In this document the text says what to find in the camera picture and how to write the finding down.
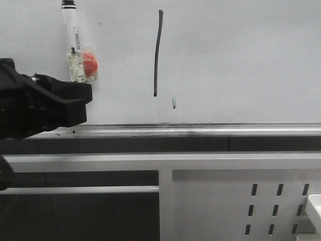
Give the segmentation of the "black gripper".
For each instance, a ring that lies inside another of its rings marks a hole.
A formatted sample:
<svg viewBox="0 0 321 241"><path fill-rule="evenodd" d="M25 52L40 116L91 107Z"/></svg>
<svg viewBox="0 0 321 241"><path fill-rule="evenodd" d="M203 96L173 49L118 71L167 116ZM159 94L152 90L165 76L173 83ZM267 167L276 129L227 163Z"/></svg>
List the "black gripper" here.
<svg viewBox="0 0 321 241"><path fill-rule="evenodd" d="M91 101L91 84L19 74L13 59L1 58L1 139L84 123Z"/></svg>

